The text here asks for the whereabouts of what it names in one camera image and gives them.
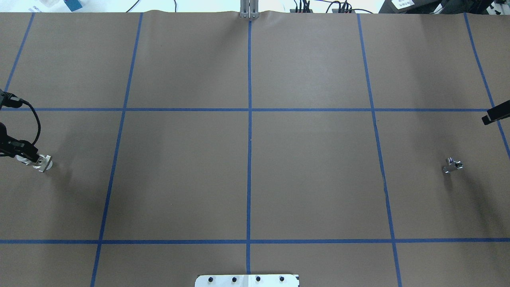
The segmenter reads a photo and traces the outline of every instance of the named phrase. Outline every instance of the metal post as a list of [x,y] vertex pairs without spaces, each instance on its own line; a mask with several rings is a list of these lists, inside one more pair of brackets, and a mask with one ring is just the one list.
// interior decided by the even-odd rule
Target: metal post
[[243,19],[257,19],[259,17],[259,0],[241,0],[239,16]]

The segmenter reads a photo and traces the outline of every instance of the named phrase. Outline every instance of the label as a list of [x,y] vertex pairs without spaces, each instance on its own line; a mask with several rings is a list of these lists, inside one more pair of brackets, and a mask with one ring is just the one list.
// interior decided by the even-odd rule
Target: label
[[391,3],[399,10],[414,5],[413,0],[391,0]]

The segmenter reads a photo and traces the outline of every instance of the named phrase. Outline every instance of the blue box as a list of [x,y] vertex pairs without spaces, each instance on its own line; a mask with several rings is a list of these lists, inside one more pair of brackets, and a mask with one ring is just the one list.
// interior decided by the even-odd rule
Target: blue box
[[65,5],[71,10],[71,12],[78,10],[79,8],[82,8],[82,4],[80,3],[80,0],[64,0]]

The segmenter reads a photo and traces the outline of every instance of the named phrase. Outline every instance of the silver metal piece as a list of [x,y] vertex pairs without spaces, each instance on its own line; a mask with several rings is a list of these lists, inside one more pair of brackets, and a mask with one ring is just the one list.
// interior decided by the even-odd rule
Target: silver metal piece
[[446,163],[448,165],[443,167],[443,172],[445,174],[464,168],[464,164],[460,160],[454,160],[451,157],[446,159]]
[[299,287],[299,275],[253,274],[253,275],[201,275],[195,287]]
[[52,157],[49,155],[39,154],[39,159],[37,160],[37,162],[32,162],[29,159],[26,159],[19,155],[16,156],[16,159],[21,161],[25,165],[31,165],[33,168],[37,169],[42,173],[51,169],[53,166]]
[[257,19],[259,17],[259,0],[241,0],[239,17]]

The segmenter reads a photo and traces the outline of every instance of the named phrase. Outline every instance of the cable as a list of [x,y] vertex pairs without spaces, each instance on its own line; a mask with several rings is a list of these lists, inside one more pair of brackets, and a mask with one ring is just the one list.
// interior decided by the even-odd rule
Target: cable
[[365,9],[349,9],[349,10],[344,11],[344,13],[347,13],[347,12],[350,12],[350,11],[355,11],[355,10],[361,10],[361,11],[365,11],[365,12],[368,12],[370,14],[373,14],[372,12],[370,12],[368,10],[365,10]]
[[129,9],[126,11],[126,13],[128,13],[129,11],[131,11],[131,9],[133,9],[133,7],[135,7],[135,6],[138,4],[138,2],[140,2],[140,0],[137,0],[137,1],[136,1],[136,2],[135,2],[132,6],[131,6],[131,8],[129,8]]
[[39,135],[41,134],[41,121],[39,120],[39,116],[35,112],[34,107],[32,107],[32,105],[29,102],[23,99],[21,99],[21,101],[32,110],[32,113],[35,116],[35,120],[37,121],[37,135],[35,136],[35,140],[32,142],[32,145],[35,146],[35,143],[37,142],[37,140],[39,139]]
[[465,3],[466,3],[466,4],[465,4],[463,7],[460,7],[460,8],[457,8],[457,9],[453,10],[453,11],[450,11],[448,14],[455,14],[455,13],[457,13],[458,11],[462,11],[462,10],[464,10],[464,12],[467,12],[467,10],[468,10],[468,5],[469,5],[468,0],[466,0],[466,1],[465,1]]
[[481,5],[482,0],[478,0],[478,1],[479,1],[478,6],[476,7],[476,10],[475,10],[476,14],[480,13],[478,10],[480,10],[480,5]]
[[342,4],[342,7],[338,9],[338,13],[344,13],[345,10],[349,9],[349,5],[350,4],[345,1],[344,4]]
[[326,13],[329,11],[329,9],[331,8],[331,5],[333,5],[334,3],[338,3],[338,9],[340,9],[340,5],[341,5],[342,3],[340,3],[340,1],[333,1],[333,2],[330,2],[330,3],[329,3],[329,6],[328,6],[328,7],[327,7],[327,9],[326,9]]

